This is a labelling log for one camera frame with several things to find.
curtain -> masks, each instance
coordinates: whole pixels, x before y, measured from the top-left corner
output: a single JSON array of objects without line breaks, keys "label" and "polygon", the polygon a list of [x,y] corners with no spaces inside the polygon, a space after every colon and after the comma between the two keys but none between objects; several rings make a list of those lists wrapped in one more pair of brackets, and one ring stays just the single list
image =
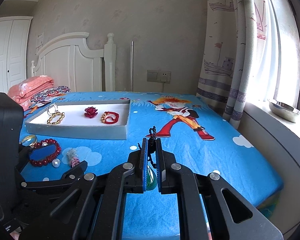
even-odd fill
[{"label": "curtain", "polygon": [[235,128],[242,117],[248,85],[250,81],[258,84],[256,77],[262,72],[267,6],[267,0],[208,0],[197,95]]}]

white box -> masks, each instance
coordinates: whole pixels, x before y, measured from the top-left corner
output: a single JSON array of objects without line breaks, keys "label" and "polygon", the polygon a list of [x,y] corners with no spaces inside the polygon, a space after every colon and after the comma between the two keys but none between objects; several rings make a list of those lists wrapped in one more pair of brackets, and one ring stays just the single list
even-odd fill
[{"label": "white box", "polygon": [[[48,107],[26,121],[28,133],[79,139],[125,140],[128,136],[130,100],[98,100],[77,102],[56,102],[59,112],[65,117],[60,124],[47,124]],[[84,116],[85,109],[93,106],[98,109],[94,118]],[[105,111],[116,112],[119,120],[115,124],[105,124],[101,116]]]}]

gold bangle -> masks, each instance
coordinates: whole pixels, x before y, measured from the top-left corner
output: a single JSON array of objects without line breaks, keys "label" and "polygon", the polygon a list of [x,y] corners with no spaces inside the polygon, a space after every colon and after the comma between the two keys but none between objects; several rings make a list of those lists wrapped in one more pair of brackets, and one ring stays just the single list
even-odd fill
[{"label": "gold bangle", "polygon": [[[55,122],[51,122],[53,118],[55,118],[57,115],[60,115],[59,119]],[[60,124],[62,119],[64,119],[65,113],[55,112],[52,114],[52,116],[47,120],[47,124]]]},{"label": "gold bangle", "polygon": [[34,134],[30,134],[30,135],[27,135],[26,137],[24,137],[21,140],[21,143],[23,144],[24,142],[26,142],[27,140],[30,140],[30,139],[34,139],[34,141],[32,143],[30,143],[29,146],[35,145],[37,143],[38,139]]}]

blue cloth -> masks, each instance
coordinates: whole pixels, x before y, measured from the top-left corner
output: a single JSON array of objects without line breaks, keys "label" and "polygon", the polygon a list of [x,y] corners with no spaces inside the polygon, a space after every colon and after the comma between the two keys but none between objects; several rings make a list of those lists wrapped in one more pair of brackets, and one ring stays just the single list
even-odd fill
[{"label": "blue cloth", "polygon": [[[218,170],[221,176],[254,206],[258,206],[282,189],[281,178],[260,152],[228,122],[193,95],[133,92],[68,93],[62,98],[54,99],[53,102],[131,99],[128,139],[89,140],[62,137],[53,139],[60,144],[63,155],[70,148],[76,148],[80,160],[88,161],[86,172],[93,172],[96,175],[108,173],[116,165],[127,161],[129,153],[137,149],[138,143],[148,135],[150,127],[155,125],[158,132],[172,120],[172,115],[167,111],[155,110],[155,105],[151,103],[166,96],[177,98],[179,101],[185,100],[187,102],[185,107],[193,109],[199,116],[196,121],[215,138],[215,140],[202,140],[186,123],[175,123],[170,131],[171,137],[162,138],[161,141],[163,150],[174,153],[177,162],[203,175]],[[28,133],[23,125],[20,138],[26,135]],[[39,141],[47,138],[40,135],[37,137]],[[44,178],[60,179],[62,173],[69,169],[66,157],[60,156],[61,159],[59,168],[54,168],[51,164],[41,168],[28,164],[22,171],[22,175],[26,181],[42,181]],[[128,194],[123,239],[174,240],[178,239],[178,234],[176,195],[161,195],[157,189],[144,194]]]}]

white wardrobe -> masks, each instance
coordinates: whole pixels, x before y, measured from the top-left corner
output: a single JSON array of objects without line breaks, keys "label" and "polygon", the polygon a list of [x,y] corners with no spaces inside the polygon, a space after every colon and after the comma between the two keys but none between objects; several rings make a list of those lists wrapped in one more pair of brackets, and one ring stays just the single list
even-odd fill
[{"label": "white wardrobe", "polygon": [[26,79],[26,51],[33,17],[0,18],[0,92]]}]

